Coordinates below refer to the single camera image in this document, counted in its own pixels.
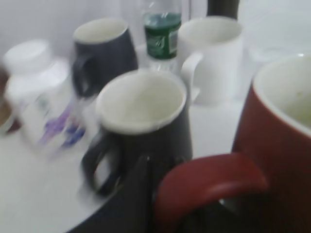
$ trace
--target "table surface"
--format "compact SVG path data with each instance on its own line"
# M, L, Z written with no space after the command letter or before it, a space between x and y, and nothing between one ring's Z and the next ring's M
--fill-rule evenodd
M245 53L236 99L190 108L195 158L230 152L251 77L260 66ZM47 161L32 153L20 133L0 138L0 232L63 233L104 204L84 188L83 155L81 151Z

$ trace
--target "mug rim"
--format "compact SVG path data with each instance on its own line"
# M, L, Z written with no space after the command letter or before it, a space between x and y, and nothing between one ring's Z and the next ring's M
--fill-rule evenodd
M117 83L120 83L122 81L128 80L133 78L133 74L143 74L146 73L147 75L166 75L164 80L170 80L171 82L175 83L176 86L178 86L180 92L182 93L182 100L178 106L178 108L175 109L174 112L172 112L167 117L164 117L161 120L157 120L154 122L154 124L148 126L148 127L123 127L118 125L115 122L112 122L108 118L106 118L102 111L102 100L104 99L105 93L110 89L112 86L116 85ZM162 129L163 127L169 125L172 123L183 111L183 109L186 107L186 100L187 100L187 89L185 84L181 81L180 78L178 78L176 75L174 75L171 72L163 71L163 70L152 70L148 68L140 68L137 70L129 71L127 73L124 73L116 78L114 78L112 81L110 81L99 93L97 99L96 99L96 107L95 111L97 114L97 117L99 118L101 125L103 127L113 133L119 133L123 135L139 135L139 134L145 134L145 133L151 133L154 131L157 131L159 129Z
M196 24L198 22L202 22L202 21L211 21L211 20L219 20L219 21L227 21L227 22L233 22L236 24L236 26L238 27L239 33L237 36L227 39L225 41L221 41L221 42L213 42L213 43L205 43L204 47L208 47L208 46L219 46L219 45L225 45L231 42L234 42L236 40L238 40L242 35L243 35L243 26L242 24L240 24L236 19L233 18L229 18L229 17L225 17L225 16L207 16L207 17L201 17L201 18L195 18L195 19L191 19L190 21L184 23L181 25L181 27L178 30L178 38L180 40L183 40L189 44L192 44L194 46L197 46L196 42L188 39L187 36L183 35L183 31L192 26L193 24Z
M288 55L282 58L279 58L273 62L269 62L265 64L262 68L260 68L259 71L255 74L253 81L252 81L252 87L254 89L255 94L257 95L259 101L278 119L286 123L288 126L292 127L294 130L303 133L304 135L311 138L311 129L307 126L303 125L299 121L295 120L294 118L288 116L285 112L280 110L275 104L273 104L270 99L266 96L263 89L260 87L261 79L264 77L264 75L261 75L262 73L266 72L267 70L279 66L287 61L290 60L297 60L301 59L301 57L304 56L310 56L311 54L295 54L295 55Z
M107 23L107 22L118 22L118 23L122 23L124 26L124 29L122 30L122 32L118 33L116 36L114 36L113 38L107 39L107 40L100 40L100 41L96 41L96 42L90 42L87 40L83 40L80 39L79 36L77 35L81 30L94 25L96 23ZM119 19L119 18L113 18L113 17L108 17L108 18L99 18L99 19L95 19L89 22L86 22L82 25L80 25L73 33L73 39L76 43L80 43L80 44L85 44L85 45L98 45L98 44L102 44L102 43L106 43L112 40L115 40L116 38L122 36L129 28L129 24L128 22L126 22L123 19Z

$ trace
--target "white bottle cap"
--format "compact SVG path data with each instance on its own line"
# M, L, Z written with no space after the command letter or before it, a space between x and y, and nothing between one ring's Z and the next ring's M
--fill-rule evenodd
M3 57L10 74L36 73L48 68L53 54L48 41L31 40L11 48Z

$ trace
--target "red mug handle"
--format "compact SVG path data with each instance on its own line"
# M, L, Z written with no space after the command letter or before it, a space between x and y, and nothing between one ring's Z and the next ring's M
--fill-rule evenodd
M172 233L190 212L240 194L264 192L269 183L246 155L216 155L179 165L161 183L155 200L159 232Z

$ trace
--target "white wall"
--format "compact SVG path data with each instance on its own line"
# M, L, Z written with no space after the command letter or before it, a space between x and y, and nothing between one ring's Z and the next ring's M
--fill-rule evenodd
M144 43L140 0L1 0L0 56L26 40L51 41L55 53L72 57L72 34L81 24L101 17L122 17L136 45ZM183 20L188 20L189 0L182 0ZM192 0L192 13L203 17L206 0Z

